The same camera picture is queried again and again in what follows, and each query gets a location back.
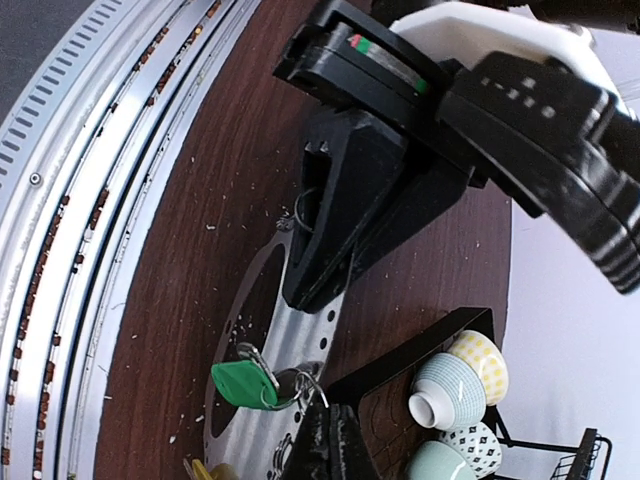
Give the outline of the yellow dotted bowl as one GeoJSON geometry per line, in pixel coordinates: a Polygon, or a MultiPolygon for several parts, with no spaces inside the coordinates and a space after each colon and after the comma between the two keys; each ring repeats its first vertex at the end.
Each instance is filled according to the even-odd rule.
{"type": "Polygon", "coordinates": [[[463,330],[447,352],[476,372],[488,406],[495,406],[506,397],[510,384],[508,366],[500,349],[488,336],[476,330],[463,330]]]}

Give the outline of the green tagged key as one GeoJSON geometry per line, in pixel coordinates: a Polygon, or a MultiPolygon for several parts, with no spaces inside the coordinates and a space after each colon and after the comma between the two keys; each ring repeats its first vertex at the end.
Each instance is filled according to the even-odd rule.
{"type": "Polygon", "coordinates": [[[239,360],[215,363],[211,376],[216,390],[235,407],[274,410],[279,382],[260,351],[251,343],[237,345],[239,360]]]}

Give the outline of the grey striped bowl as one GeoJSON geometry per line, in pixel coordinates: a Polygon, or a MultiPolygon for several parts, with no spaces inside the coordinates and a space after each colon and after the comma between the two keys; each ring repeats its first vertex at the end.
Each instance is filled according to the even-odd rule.
{"type": "Polygon", "coordinates": [[[451,431],[479,423],[486,396],[476,372],[450,353],[437,353],[416,372],[408,409],[421,427],[451,431]]]}

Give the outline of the pale green bowl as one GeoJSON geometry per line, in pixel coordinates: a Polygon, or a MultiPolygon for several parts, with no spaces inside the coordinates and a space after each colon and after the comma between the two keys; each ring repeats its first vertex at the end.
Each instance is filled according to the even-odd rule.
{"type": "Polygon", "coordinates": [[[427,441],[409,460],[402,479],[476,480],[476,475],[456,450],[439,441],[427,441]]]}

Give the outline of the black white patterned bowl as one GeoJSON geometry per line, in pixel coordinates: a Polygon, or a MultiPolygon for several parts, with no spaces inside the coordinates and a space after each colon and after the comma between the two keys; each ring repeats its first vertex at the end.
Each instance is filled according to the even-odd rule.
{"type": "Polygon", "coordinates": [[[502,448],[495,433],[484,423],[442,431],[437,440],[456,450],[478,479],[497,472],[502,464],[502,448]]]}

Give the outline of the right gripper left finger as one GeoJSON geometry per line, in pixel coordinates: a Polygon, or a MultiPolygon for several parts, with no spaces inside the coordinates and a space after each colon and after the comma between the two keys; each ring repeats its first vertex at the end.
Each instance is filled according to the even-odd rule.
{"type": "Polygon", "coordinates": [[[282,479],[327,480],[329,475],[330,410],[323,403],[311,405],[285,465],[282,479]]]}

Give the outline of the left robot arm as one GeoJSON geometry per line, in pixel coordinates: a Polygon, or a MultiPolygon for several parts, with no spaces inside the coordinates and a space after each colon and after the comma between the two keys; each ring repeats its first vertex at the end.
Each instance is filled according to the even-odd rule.
{"type": "Polygon", "coordinates": [[[322,1],[277,78],[318,99],[282,294],[315,313],[495,183],[547,215],[620,293],[639,286],[639,122],[591,28],[635,34],[635,1],[322,1]]]}

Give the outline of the yellow tagged key bunch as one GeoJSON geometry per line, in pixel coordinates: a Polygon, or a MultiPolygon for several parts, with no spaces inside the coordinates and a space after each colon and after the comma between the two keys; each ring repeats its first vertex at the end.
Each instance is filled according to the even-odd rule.
{"type": "Polygon", "coordinates": [[[191,480],[239,480],[234,468],[221,463],[208,469],[200,459],[183,459],[183,466],[191,480]]]}

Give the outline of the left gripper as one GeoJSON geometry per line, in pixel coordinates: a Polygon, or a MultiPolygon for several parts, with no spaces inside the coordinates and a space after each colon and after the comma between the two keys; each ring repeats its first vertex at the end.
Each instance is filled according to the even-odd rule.
{"type": "Polygon", "coordinates": [[[318,2],[290,37],[274,76],[331,107],[362,109],[312,118],[283,284],[290,307],[319,311],[350,272],[358,279],[469,184],[486,185],[481,155],[436,121],[464,70],[456,59],[431,60],[347,1],[318,2]],[[407,153],[402,134],[428,150],[407,153]]]}

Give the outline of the aluminium rail frame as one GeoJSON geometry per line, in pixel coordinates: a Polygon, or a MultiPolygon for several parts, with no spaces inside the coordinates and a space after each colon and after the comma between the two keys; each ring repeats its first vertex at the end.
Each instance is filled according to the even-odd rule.
{"type": "Polygon", "coordinates": [[[1,475],[89,479],[156,210],[253,1],[96,1],[1,128],[1,475]]]}

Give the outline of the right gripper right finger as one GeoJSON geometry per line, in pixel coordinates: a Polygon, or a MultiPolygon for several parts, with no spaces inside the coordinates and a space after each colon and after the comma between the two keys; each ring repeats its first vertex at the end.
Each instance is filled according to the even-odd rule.
{"type": "Polygon", "coordinates": [[[380,479],[359,421],[348,405],[332,404],[329,409],[329,478],[380,479]]]}

